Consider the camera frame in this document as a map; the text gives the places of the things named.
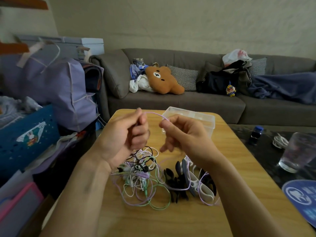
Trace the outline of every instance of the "sofa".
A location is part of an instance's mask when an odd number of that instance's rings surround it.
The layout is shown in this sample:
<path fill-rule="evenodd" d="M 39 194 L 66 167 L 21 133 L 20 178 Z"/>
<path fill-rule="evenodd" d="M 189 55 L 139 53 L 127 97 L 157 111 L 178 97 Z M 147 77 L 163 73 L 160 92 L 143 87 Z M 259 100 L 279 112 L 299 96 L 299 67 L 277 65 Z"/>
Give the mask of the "sofa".
<path fill-rule="evenodd" d="M 253 59 L 267 57 L 266 74 L 291 74 L 316 71 L 316 61 L 308 58 L 277 55 L 250 55 Z M 316 127 L 316 105 L 304 105 L 277 99 L 256 99 L 242 94 L 235 97 L 184 92 L 182 95 L 158 94 L 146 91 L 129 92 L 129 66 L 133 58 L 144 63 L 172 66 L 200 71 L 205 61 L 224 67 L 223 54 L 187 51 L 128 48 L 91 56 L 90 62 L 104 68 L 104 82 L 100 102 L 103 118 L 109 118 L 119 109 L 166 110 L 169 106 L 191 111 L 214 112 L 226 123 L 276 126 Z"/>

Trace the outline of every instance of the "drinking glass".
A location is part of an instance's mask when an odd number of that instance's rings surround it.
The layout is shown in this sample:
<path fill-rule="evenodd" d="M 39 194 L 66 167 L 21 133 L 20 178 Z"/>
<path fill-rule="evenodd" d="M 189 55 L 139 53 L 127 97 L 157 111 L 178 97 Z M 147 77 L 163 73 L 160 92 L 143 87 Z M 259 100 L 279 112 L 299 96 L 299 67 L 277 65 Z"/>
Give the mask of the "drinking glass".
<path fill-rule="evenodd" d="M 279 166 L 295 173 L 316 157 L 316 137 L 300 132 L 292 135 Z"/>

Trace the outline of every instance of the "hand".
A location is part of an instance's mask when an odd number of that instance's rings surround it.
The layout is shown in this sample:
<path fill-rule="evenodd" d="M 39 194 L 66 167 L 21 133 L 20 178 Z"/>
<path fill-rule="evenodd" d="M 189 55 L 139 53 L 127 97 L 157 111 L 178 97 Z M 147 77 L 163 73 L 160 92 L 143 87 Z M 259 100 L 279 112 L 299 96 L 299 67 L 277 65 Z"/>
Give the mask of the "hand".
<path fill-rule="evenodd" d="M 138 108 L 110 121 L 93 144 L 93 150 L 111 169 L 123 163 L 133 150 L 144 148 L 150 136 L 147 115 Z"/>
<path fill-rule="evenodd" d="M 179 147 L 198 167 L 202 168 L 206 162 L 211 161 L 214 164 L 219 158 L 223 158 L 200 121 L 174 115 L 169 121 L 161 121 L 159 127 L 166 131 L 166 142 L 160 148 L 160 152 L 166 150 L 172 152 L 175 147 Z"/>

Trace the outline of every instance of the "blue box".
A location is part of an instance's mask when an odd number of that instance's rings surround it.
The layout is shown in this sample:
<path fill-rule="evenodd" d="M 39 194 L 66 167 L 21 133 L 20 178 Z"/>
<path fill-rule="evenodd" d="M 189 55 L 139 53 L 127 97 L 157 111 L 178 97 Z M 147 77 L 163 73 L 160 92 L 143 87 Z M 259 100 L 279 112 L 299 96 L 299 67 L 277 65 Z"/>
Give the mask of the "blue box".
<path fill-rule="evenodd" d="M 52 105 L 0 130 L 0 178 L 24 170 L 60 138 Z"/>

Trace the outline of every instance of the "wooden shelf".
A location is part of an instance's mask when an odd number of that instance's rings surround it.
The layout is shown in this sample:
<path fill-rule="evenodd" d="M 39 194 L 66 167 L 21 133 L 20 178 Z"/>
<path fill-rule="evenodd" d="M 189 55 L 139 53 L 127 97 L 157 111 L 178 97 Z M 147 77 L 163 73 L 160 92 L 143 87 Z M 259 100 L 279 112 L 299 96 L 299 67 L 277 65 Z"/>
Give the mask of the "wooden shelf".
<path fill-rule="evenodd" d="M 25 43 L 1 43 L 0 55 L 18 54 L 29 52 L 28 46 Z"/>
<path fill-rule="evenodd" d="M 0 7 L 20 7 L 48 10 L 47 3 L 43 0 L 0 0 Z"/>

